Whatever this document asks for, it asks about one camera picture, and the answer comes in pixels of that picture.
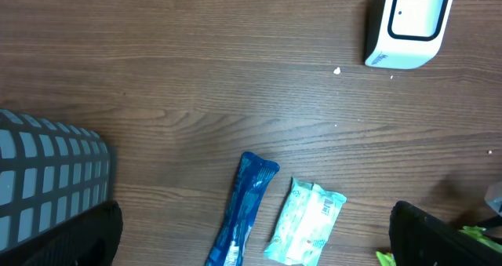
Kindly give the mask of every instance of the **brown wooden tabletop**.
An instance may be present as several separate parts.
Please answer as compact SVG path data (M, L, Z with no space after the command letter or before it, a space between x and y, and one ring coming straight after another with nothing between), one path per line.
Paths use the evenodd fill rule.
M412 71L364 66L368 3L0 0L0 107L117 147L116 266L203 265L244 151L281 165L244 265L278 265L263 250L291 177L348 198L319 265L377 265L398 200L455 225L495 214L502 0L453 0Z

